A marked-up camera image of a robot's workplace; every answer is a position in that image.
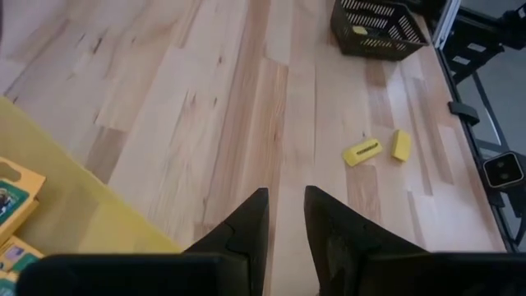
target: wood grain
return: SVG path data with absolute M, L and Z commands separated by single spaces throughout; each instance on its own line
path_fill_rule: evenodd
M 334 0 L 45 2 L 5 0 L 0 90 L 182 246 L 268 187 L 265 294 L 318 292 L 306 185 L 430 251 L 504 250 L 432 47 L 344 57 Z M 384 151 L 346 166 L 368 137 Z

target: plastic basket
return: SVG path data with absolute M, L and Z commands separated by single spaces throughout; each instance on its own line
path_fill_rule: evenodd
M 344 55 L 400 61 L 428 45 L 401 4 L 336 0 L 330 27 Z

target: yellow mat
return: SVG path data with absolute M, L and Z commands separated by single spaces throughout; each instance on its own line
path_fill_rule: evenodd
M 16 232 L 42 253 L 181 251 L 3 97 L 0 156 L 47 178 L 40 206 Z

